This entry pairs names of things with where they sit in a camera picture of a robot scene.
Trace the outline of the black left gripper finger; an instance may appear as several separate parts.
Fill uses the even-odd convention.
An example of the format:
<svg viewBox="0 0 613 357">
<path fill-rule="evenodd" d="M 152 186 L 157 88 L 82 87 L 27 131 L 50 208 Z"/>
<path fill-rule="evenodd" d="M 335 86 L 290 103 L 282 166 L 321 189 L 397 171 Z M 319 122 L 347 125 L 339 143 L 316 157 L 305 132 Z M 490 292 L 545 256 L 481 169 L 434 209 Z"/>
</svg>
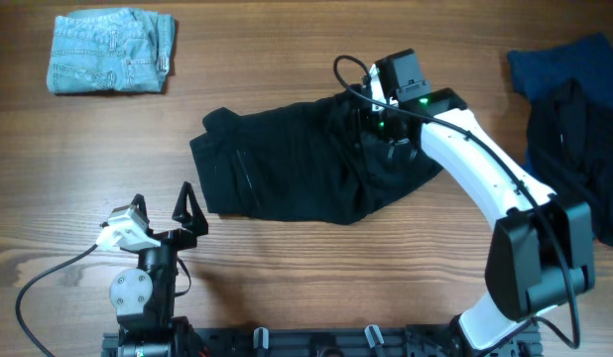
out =
<svg viewBox="0 0 613 357">
<path fill-rule="evenodd" d="M 137 193 L 131 201 L 130 217 L 137 224 L 140 224 L 142 226 L 149 225 L 149 218 L 147 214 L 145 197 L 140 193 Z"/>
<path fill-rule="evenodd" d="M 182 228 L 190 231 L 195 236 L 208 234 L 207 220 L 200 209 L 192 185 L 188 181 L 185 181 L 182 185 L 173 211 L 172 220 L 178 222 Z"/>
</svg>

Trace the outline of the black shorts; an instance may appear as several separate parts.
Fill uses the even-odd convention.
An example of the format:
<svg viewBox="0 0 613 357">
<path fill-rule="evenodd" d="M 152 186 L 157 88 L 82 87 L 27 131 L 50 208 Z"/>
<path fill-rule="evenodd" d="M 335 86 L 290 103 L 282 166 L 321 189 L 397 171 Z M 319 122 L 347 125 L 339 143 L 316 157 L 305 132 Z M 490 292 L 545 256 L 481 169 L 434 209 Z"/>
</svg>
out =
<svg viewBox="0 0 613 357">
<path fill-rule="evenodd" d="M 222 107 L 190 141 L 207 208 L 279 221 L 352 224 L 433 179 L 441 166 L 382 141 L 342 92 L 250 115 Z"/>
</svg>

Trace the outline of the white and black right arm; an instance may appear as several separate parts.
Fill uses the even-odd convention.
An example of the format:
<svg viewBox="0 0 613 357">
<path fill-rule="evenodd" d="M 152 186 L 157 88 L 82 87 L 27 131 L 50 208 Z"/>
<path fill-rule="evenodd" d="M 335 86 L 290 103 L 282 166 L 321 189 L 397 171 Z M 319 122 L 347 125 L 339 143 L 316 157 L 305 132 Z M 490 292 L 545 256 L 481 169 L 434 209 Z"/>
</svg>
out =
<svg viewBox="0 0 613 357">
<path fill-rule="evenodd" d="M 476 203 L 493 230 L 486 292 L 442 332 L 414 337 L 422 351 L 526 356 L 540 325 L 579 346 L 577 297 L 595 286 L 591 212 L 516 164 L 450 88 L 432 91 L 407 49 L 364 69 L 356 110 L 390 145 L 410 144 L 439 163 Z"/>
</svg>

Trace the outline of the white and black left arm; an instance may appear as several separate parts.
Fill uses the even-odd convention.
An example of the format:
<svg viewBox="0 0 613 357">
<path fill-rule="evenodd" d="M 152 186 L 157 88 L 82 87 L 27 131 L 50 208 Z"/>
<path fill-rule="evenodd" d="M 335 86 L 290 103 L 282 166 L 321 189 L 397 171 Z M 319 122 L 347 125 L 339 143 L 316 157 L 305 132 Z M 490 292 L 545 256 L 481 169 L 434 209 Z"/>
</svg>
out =
<svg viewBox="0 0 613 357">
<path fill-rule="evenodd" d="M 208 223 L 192 185 L 184 182 L 172 220 L 181 226 L 156 233 L 150 227 L 145 198 L 114 209 L 102 224 L 97 243 L 111 250 L 135 254 L 137 266 L 119 273 L 109 297 L 119 324 L 118 342 L 102 347 L 111 356 L 207 356 L 202 338 L 188 318 L 175 315 L 179 271 L 188 272 L 179 252 L 197 246 L 208 233 Z"/>
</svg>

